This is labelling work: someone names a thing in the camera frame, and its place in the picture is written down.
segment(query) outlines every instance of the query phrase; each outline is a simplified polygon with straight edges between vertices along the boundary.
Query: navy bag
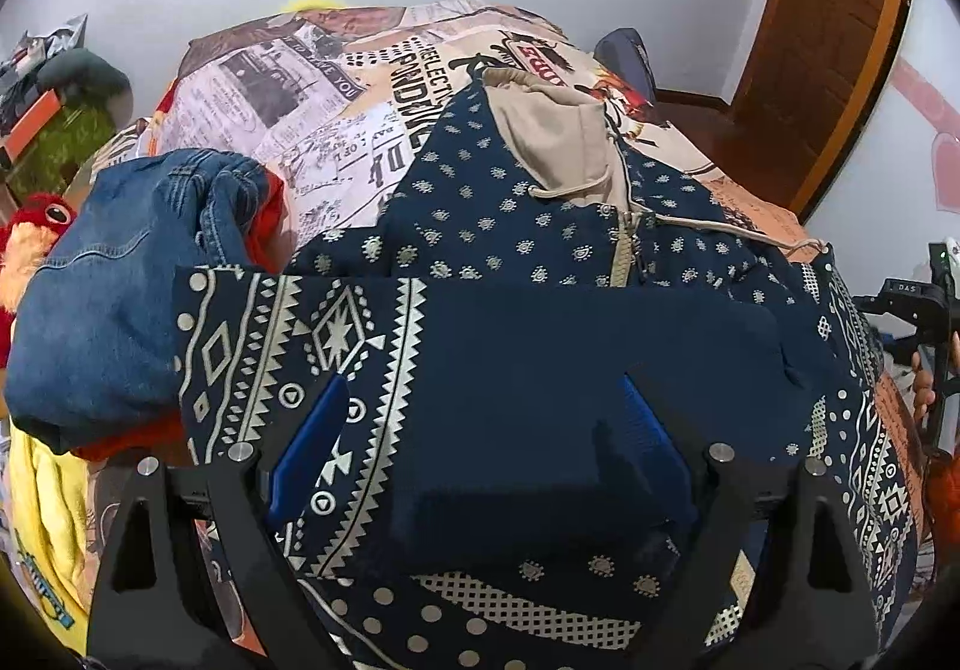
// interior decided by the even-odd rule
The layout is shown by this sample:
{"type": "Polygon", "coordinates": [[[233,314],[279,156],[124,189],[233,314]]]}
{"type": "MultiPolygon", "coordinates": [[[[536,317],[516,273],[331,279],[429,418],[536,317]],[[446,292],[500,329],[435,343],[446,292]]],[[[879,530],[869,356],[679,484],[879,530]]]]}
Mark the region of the navy bag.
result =
{"type": "Polygon", "coordinates": [[[656,79],[647,48],[632,28],[617,28],[597,41],[593,57],[656,106],[656,79]]]}

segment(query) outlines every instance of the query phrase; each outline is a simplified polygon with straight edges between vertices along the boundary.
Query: green plush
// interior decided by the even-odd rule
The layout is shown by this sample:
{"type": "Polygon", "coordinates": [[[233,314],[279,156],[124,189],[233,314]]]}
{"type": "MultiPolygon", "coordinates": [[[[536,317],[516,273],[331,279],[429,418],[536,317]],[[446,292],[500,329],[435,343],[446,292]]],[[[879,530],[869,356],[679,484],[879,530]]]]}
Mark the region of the green plush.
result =
{"type": "Polygon", "coordinates": [[[18,201],[35,192],[62,193],[80,165],[115,132],[101,106],[62,107],[17,158],[7,186],[18,201]]]}

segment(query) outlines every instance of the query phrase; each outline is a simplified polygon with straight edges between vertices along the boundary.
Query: wooden baseboard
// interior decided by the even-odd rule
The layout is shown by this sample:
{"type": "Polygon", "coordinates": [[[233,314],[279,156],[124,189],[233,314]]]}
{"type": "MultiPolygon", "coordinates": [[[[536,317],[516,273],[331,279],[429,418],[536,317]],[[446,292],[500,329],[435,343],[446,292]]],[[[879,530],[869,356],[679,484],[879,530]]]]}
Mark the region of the wooden baseboard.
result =
{"type": "Polygon", "coordinates": [[[704,95],[699,92],[664,91],[656,89],[656,100],[665,104],[685,104],[690,107],[706,107],[717,112],[726,112],[730,104],[718,95],[704,95]]]}

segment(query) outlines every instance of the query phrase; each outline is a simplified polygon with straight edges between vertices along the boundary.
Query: wooden door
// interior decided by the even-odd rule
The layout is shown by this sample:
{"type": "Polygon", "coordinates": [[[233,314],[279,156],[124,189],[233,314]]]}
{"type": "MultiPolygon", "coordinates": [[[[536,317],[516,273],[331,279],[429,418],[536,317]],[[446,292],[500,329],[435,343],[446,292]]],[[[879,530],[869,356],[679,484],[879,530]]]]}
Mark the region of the wooden door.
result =
{"type": "Polygon", "coordinates": [[[899,41],[905,0],[768,0],[733,101],[805,214],[872,107],[899,41]]]}

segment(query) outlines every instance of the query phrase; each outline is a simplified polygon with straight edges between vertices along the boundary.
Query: floor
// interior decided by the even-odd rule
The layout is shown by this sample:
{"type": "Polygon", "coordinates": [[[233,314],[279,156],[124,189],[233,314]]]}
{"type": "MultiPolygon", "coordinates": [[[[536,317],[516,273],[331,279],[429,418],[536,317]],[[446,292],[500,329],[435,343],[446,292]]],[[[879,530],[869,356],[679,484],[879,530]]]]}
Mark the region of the floor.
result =
{"type": "Polygon", "coordinates": [[[804,161],[800,165],[790,159],[803,155],[782,152],[779,139],[710,107],[660,102],[658,108],[734,182],[766,201],[790,206],[808,171],[804,161]]]}

